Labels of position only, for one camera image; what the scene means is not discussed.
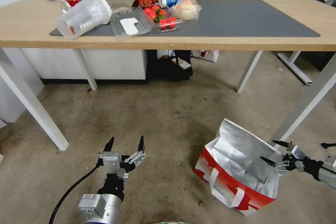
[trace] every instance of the cherry tomato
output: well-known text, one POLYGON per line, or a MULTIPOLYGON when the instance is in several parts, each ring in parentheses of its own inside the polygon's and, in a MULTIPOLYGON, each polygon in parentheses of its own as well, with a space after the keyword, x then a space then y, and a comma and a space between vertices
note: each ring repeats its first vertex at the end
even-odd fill
POLYGON ((156 12, 157 9, 160 9, 160 6, 159 6, 159 5, 153 5, 153 6, 152 6, 152 11, 155 11, 155 12, 156 12))
POLYGON ((166 29, 167 28, 167 23, 168 23, 168 21, 166 19, 161 19, 159 21, 159 25, 160 25, 161 29, 166 29))
POLYGON ((152 10, 150 8, 144 9, 144 12, 148 15, 152 10))
POLYGON ((176 23, 176 18, 174 18, 174 17, 168 18, 168 24, 169 24, 170 29, 175 28, 175 26, 176 26, 175 23, 176 23))
POLYGON ((156 14, 155 14, 154 11, 150 12, 148 16, 149 16, 149 18, 152 19, 152 20, 154 20, 154 18, 156 18, 156 14))
POLYGON ((167 16, 167 13, 165 10, 160 10, 159 15, 163 15, 164 17, 167 16))

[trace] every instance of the clear plastic container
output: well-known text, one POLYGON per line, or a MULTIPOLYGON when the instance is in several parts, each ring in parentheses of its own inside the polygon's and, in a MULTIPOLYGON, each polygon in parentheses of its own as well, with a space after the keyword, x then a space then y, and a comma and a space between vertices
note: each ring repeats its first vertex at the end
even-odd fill
POLYGON ((56 28, 69 40, 107 24, 112 11, 105 0, 82 0, 56 19, 56 28))
POLYGON ((115 37, 137 36, 150 32, 153 25, 146 19, 146 13, 141 8, 132 7, 131 11, 116 13, 111 17, 111 26, 115 37))
POLYGON ((155 23, 153 20, 150 19, 150 17, 147 14, 145 14, 147 21, 150 22, 153 27, 156 27, 157 29, 160 29, 161 32, 178 30, 180 28, 178 26, 178 24, 184 22, 184 20, 183 19, 176 19, 174 22, 172 22, 172 21, 169 22, 169 18, 173 17, 173 15, 171 14, 171 11, 168 8, 165 8, 163 10, 166 12, 165 19, 168 22, 166 25, 162 26, 159 23, 155 23))

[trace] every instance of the power cord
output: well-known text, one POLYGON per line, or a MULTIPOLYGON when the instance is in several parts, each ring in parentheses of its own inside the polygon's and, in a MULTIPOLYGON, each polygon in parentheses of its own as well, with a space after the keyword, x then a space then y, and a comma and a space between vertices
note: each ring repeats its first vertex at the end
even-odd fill
POLYGON ((75 184, 73 184, 66 192, 65 194, 62 196, 62 198, 59 200, 59 202, 57 203, 57 205, 55 206, 53 213, 50 216, 50 220, 49 220, 49 224, 53 224, 54 222, 54 218, 57 214, 58 209, 60 208, 61 204, 63 203, 63 201, 65 200, 65 198, 69 195, 69 193, 79 184, 81 183, 84 179, 86 179, 87 177, 89 177, 95 170, 97 170, 97 168, 101 166, 100 161, 98 160, 96 166, 89 171, 86 175, 84 175, 82 178, 80 178, 75 184))

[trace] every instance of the clear plastic cup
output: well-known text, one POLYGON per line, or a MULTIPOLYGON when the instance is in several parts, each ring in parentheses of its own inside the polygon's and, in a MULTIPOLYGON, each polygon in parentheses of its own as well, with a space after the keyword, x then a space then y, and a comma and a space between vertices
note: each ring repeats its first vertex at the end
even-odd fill
POLYGON ((107 24, 112 10, 106 0, 82 0, 56 19, 56 28, 69 40, 107 24))

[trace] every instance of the wooden table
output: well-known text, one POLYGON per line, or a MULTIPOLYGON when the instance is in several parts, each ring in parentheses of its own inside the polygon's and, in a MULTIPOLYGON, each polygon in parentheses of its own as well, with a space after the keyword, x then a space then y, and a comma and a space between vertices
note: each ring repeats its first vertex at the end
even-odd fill
MULTIPOLYGON (((83 36, 68 41, 49 36, 60 15, 54 1, 22 0, 0 9, 0 47, 72 48, 86 73, 93 90, 96 82, 81 49, 175 49, 175 50, 248 50, 254 51, 240 79, 241 92, 263 50, 273 51, 336 51, 336 9, 314 0, 263 0, 319 33, 320 37, 114 37, 83 36)), ((68 142, 36 96, 0 49, 0 76, 14 91, 60 150, 68 142)), ((271 140, 286 140, 305 116, 336 82, 336 57, 333 57, 319 78, 280 125, 271 140)))

